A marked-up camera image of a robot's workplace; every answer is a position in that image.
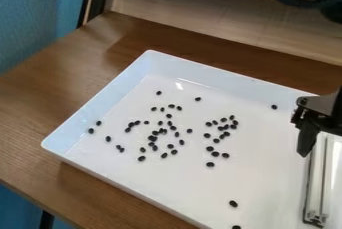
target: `black seed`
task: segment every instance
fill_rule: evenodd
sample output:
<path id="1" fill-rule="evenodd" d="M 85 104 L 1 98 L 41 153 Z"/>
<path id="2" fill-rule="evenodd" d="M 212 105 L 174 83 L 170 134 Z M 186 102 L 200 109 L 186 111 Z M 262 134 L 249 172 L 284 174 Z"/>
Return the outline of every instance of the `black seed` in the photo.
<path id="1" fill-rule="evenodd" d="M 212 152 L 214 151 L 214 147 L 212 146 L 208 146 L 207 148 L 205 148 L 208 152 Z"/>
<path id="2" fill-rule="evenodd" d="M 145 159 L 146 159 L 145 156 L 140 156 L 140 157 L 138 158 L 138 161 L 144 161 Z"/>
<path id="3" fill-rule="evenodd" d="M 228 153 L 223 153 L 222 157 L 225 158 L 225 159 L 228 159 L 230 157 L 230 155 Z"/>
<path id="4" fill-rule="evenodd" d="M 213 162 L 207 162 L 207 167 L 209 167 L 209 168 L 213 168 L 213 167 L 215 167 L 215 163 L 213 163 Z"/>
<path id="5" fill-rule="evenodd" d="M 212 152 L 211 155 L 214 157 L 218 157 L 220 155 L 220 153 L 219 152 Z"/>

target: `black bean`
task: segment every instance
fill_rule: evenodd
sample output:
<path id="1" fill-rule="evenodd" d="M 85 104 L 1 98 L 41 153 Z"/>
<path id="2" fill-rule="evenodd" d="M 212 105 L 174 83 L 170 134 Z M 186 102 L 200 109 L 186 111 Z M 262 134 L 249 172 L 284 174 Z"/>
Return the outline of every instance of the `black bean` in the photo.
<path id="1" fill-rule="evenodd" d="M 212 152 L 214 151 L 214 147 L 212 146 L 208 146 L 207 148 L 205 148 L 208 152 Z"/>
<path id="2" fill-rule="evenodd" d="M 214 157 L 218 157 L 220 155 L 220 153 L 219 152 L 212 152 L 211 155 Z"/>
<path id="3" fill-rule="evenodd" d="M 223 153 L 222 157 L 225 158 L 225 159 L 228 159 L 230 157 L 230 155 L 228 153 Z"/>
<path id="4" fill-rule="evenodd" d="M 140 157 L 138 158 L 138 161 L 144 161 L 145 159 L 146 159 L 145 156 L 140 156 Z"/>
<path id="5" fill-rule="evenodd" d="M 213 168 L 213 167 L 215 167 L 215 163 L 213 163 L 213 162 L 207 162 L 207 167 L 209 167 L 209 168 Z"/>
<path id="6" fill-rule="evenodd" d="M 229 205 L 232 206 L 233 208 L 237 208 L 239 206 L 236 201 L 230 201 Z"/>

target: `white tray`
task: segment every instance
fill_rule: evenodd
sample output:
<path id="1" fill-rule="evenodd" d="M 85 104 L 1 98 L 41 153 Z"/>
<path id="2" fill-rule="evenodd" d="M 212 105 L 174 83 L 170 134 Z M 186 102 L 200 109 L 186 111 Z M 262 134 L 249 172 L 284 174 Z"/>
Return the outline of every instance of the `white tray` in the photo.
<path id="1" fill-rule="evenodd" d="M 301 223 L 306 160 L 296 153 L 297 130 L 290 124 L 295 100 L 308 93 L 146 51 L 42 143 L 60 159 L 200 227 L 248 229 L 307 228 Z M 195 97 L 202 97 L 200 102 Z M 175 144 L 179 153 L 161 159 L 149 151 L 146 137 L 165 113 L 152 106 L 179 104 L 173 122 L 186 144 L 169 134 L 158 146 Z M 204 125 L 234 114 L 240 122 L 232 135 L 212 144 Z M 145 119 L 129 134 L 130 121 Z M 101 120 L 101 126 L 95 122 Z M 87 130 L 93 127 L 95 133 Z M 107 143 L 104 138 L 113 140 Z M 116 145 L 125 148 L 118 152 Z M 228 152 L 214 158 L 204 148 Z M 148 149 L 138 162 L 139 148 Z M 214 161 L 215 168 L 206 162 Z M 235 200 L 234 209 L 228 202 Z"/>

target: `wooden table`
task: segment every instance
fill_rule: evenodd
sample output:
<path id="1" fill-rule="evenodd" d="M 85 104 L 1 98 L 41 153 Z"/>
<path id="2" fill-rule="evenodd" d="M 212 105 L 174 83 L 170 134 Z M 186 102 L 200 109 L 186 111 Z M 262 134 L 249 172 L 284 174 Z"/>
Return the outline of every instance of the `wooden table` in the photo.
<path id="1" fill-rule="evenodd" d="M 0 180 L 85 228 L 193 228 L 66 165 L 41 141 L 147 49 L 329 93 L 342 68 L 115 13 L 100 16 L 0 78 Z"/>

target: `wooden surface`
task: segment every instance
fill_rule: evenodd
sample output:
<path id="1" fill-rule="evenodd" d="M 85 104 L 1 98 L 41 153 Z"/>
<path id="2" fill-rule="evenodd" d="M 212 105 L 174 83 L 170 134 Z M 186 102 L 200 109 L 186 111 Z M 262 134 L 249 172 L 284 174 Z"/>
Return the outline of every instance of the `wooden surface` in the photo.
<path id="1" fill-rule="evenodd" d="M 147 49 L 310 92 L 342 83 L 337 66 L 108 13 L 0 78 L 2 183 L 84 228 L 193 228 L 40 147 Z"/>
<path id="2" fill-rule="evenodd" d="M 257 47 L 342 65 L 342 24 L 273 0 L 112 0 L 111 10 Z"/>

